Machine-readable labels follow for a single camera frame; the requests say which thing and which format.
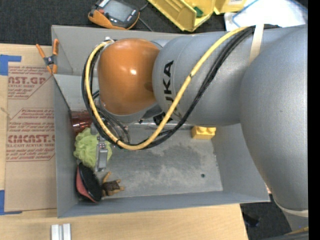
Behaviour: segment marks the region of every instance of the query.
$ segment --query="wooden surface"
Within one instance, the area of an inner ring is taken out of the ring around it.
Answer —
[[[43,49],[46,55],[51,55],[51,47]],[[20,51],[34,54],[35,46],[0,44],[0,54],[19,55]],[[31,58],[28,63],[32,63],[32,60],[37,61],[39,57]],[[4,129],[7,129],[8,78],[3,76],[0,81],[1,189],[4,187],[6,157]],[[57,218],[56,209],[24,211],[0,216],[0,239],[49,240],[51,225],[64,223],[71,224],[72,240],[248,240],[238,204],[63,219]]]

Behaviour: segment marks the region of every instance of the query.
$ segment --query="yellow cable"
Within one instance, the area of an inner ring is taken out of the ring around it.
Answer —
[[[233,35],[235,35],[236,33],[244,30],[246,27],[241,27],[241,28],[237,28],[233,31],[230,31],[228,33],[226,33],[224,36],[222,36],[218,41],[216,41],[205,53],[204,55],[201,57],[201,59],[196,63],[196,65],[193,67],[192,71],[190,72],[190,74],[188,75],[188,77],[185,79],[184,83],[182,84],[179,92],[177,93],[174,101],[172,102],[169,110],[167,111],[167,113],[165,114],[163,120],[161,121],[160,125],[158,126],[158,128],[153,132],[153,134],[144,142],[137,144],[137,145],[128,145],[124,142],[122,142],[121,140],[119,140],[116,136],[113,135],[113,133],[106,127],[106,125],[104,124],[103,120],[101,119],[94,99],[92,97],[92,93],[90,91],[90,82],[89,82],[89,71],[90,71],[90,65],[91,62],[94,58],[94,56],[96,55],[97,51],[104,46],[107,46],[108,44],[111,43],[111,41],[105,41],[100,43],[90,54],[87,64],[85,66],[85,77],[84,77],[84,83],[85,83],[85,88],[86,88],[86,92],[88,95],[88,100],[89,100],[89,104],[90,107],[92,108],[92,112],[94,114],[94,116],[96,117],[98,123],[100,124],[100,126],[102,127],[102,129],[104,130],[104,132],[115,142],[117,143],[120,147],[127,149],[127,150],[132,150],[132,151],[136,151],[136,150],[141,150],[143,148],[145,148],[146,146],[148,146],[158,135],[159,133],[162,131],[162,129],[165,127],[166,123],[168,122],[168,120],[170,119],[172,113],[174,112],[175,108],[177,107],[182,95],[184,94],[186,88],[188,87],[192,77],[198,72],[198,70],[200,69],[200,67],[203,65],[203,63],[208,59],[208,57],[228,38],[232,37]]]

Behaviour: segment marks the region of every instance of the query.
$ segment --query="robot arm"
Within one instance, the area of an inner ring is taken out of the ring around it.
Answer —
[[[157,137],[166,140],[185,123],[240,123],[277,204],[290,214],[308,217],[307,34],[307,25],[265,29],[261,52],[250,65],[250,28],[186,35],[165,44],[106,42],[96,48],[97,107],[104,118],[93,122],[111,142],[129,150],[152,148],[160,142]],[[90,68],[89,60],[85,97],[92,94]],[[90,98],[85,103],[90,112],[95,109]],[[138,144],[124,141],[112,127],[162,113],[166,116],[159,128]],[[168,120],[177,122],[175,131],[163,131]]]

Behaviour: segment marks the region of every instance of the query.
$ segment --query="blue tape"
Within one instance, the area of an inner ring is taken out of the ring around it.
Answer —
[[[8,63],[9,62],[21,62],[21,56],[2,55],[0,54],[0,75],[8,75]]]
[[[0,190],[0,216],[7,214],[20,214],[21,211],[5,212],[5,191]]]

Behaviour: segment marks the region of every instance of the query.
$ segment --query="metal clip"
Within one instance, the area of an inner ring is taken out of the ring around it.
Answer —
[[[96,172],[101,172],[107,168],[108,148],[105,139],[101,135],[97,137],[97,140],[98,144],[96,145],[96,162],[94,170]]]
[[[53,48],[52,48],[52,55],[49,57],[46,57],[44,51],[40,47],[39,44],[35,45],[41,55],[41,57],[44,60],[44,63],[46,65],[46,69],[50,72],[50,74],[56,74],[58,70],[58,65],[57,65],[57,56],[59,53],[59,40],[55,39],[53,41]]]

